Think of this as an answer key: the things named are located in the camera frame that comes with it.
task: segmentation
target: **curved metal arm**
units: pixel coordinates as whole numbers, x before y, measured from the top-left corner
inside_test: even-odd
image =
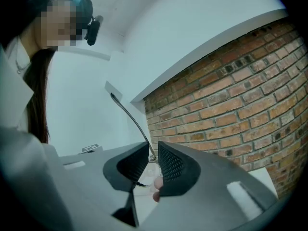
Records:
[[[113,101],[115,101],[115,103],[122,109],[125,111],[125,113],[130,117],[130,119],[132,119],[132,121],[136,124],[136,126],[138,127],[139,131],[141,132],[141,134],[143,135],[145,141],[147,141],[149,143],[149,148],[150,151],[152,153],[151,155],[151,161],[150,162],[154,162],[156,161],[156,155],[154,153],[154,150],[150,144],[150,142],[148,141],[148,138],[145,136],[144,132],[142,131],[141,127],[139,126],[139,124],[136,122],[136,120],[134,119],[134,117],[128,112],[128,110],[120,103],[120,101],[118,100],[118,98],[116,98],[116,96],[111,92],[110,96],[112,98]]]

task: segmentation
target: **black mesh grille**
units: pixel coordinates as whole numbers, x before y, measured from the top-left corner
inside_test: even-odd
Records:
[[[135,185],[148,164],[148,150],[138,150],[117,164],[118,171]]]
[[[158,151],[158,161],[163,172],[164,183],[174,181],[180,177],[184,169],[183,161],[163,146],[159,145]]]

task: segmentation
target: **brick wall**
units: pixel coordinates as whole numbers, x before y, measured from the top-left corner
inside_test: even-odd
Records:
[[[180,143],[266,167],[278,194],[289,192],[307,159],[307,65],[288,19],[224,45],[145,98],[154,148]]]

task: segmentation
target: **finger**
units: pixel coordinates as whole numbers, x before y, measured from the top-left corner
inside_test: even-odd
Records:
[[[154,187],[159,190],[162,186],[163,186],[163,178],[162,177],[157,177],[154,180]]]
[[[159,192],[154,192],[153,199],[155,202],[159,202]]]

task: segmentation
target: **white sleeve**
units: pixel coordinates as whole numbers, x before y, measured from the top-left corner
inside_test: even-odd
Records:
[[[0,45],[0,126],[16,128],[32,95],[32,89],[10,66]]]

